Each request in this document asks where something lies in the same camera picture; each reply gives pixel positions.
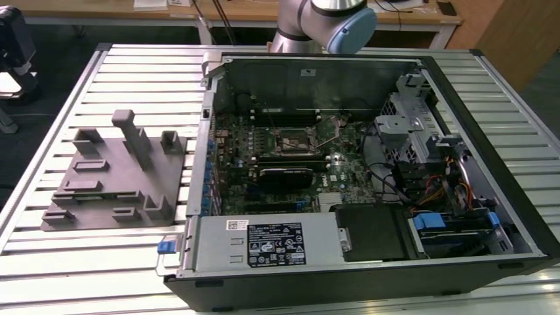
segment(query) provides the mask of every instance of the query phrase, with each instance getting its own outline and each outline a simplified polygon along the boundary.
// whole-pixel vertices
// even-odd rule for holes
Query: motherboard
[[[280,127],[263,119],[267,127],[255,116],[216,117],[221,215],[320,212],[329,204],[375,202],[359,153],[365,122],[339,114],[317,116],[312,126]]]

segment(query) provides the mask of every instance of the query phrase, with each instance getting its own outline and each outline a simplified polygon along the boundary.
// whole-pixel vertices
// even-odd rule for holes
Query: gray floor
[[[33,70],[41,87],[36,101],[11,103],[4,106],[8,114],[16,115],[20,130],[15,135],[0,134],[0,206],[3,206],[35,151],[43,141],[55,116],[72,91],[77,77],[100,42],[199,44],[195,28],[141,28],[100,26],[85,28],[85,37],[76,38],[69,26],[32,26],[37,53]],[[273,37],[273,30],[236,30],[237,42],[243,45],[264,45]],[[227,45],[225,34],[215,33],[217,44]],[[543,117],[560,137],[560,55],[556,55],[533,82],[521,93],[524,99]]]

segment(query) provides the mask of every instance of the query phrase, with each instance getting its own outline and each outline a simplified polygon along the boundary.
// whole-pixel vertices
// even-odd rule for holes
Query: slotted metal surface
[[[227,51],[263,52],[263,47]],[[0,308],[3,314],[192,314],[156,275],[156,245],[183,231],[189,167],[203,100],[200,62],[216,47],[113,45],[97,52],[71,94],[53,129],[16,187],[0,217]],[[532,111],[516,101],[501,82],[468,51],[372,49],[360,53],[427,54],[436,58],[499,154],[560,237],[560,154],[549,132]],[[189,138],[176,224],[164,228],[43,232],[41,215],[63,179],[75,148],[68,142],[79,127],[111,126],[116,109],[136,112],[148,136],[176,130]],[[452,124],[449,116],[444,120]],[[167,255],[164,267],[179,265]],[[244,314],[461,314],[508,312],[557,314],[560,269],[507,278],[469,294],[363,303],[248,310]]]

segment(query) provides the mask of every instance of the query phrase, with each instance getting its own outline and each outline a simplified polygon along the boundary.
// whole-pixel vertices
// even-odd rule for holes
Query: power supply label
[[[251,268],[307,264],[301,223],[248,225],[247,239]]]

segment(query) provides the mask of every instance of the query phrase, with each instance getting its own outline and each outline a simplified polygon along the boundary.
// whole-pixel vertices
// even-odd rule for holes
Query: table leg
[[[3,133],[16,133],[17,125],[15,121],[9,118],[4,110],[0,108],[0,132]]]
[[[201,45],[212,45],[212,34],[211,34],[211,21],[203,23],[200,20],[196,21],[196,28],[199,29],[199,38]]]
[[[433,37],[432,44],[429,49],[445,49],[447,43],[449,42],[455,28],[457,26],[453,24],[441,25],[436,36]]]

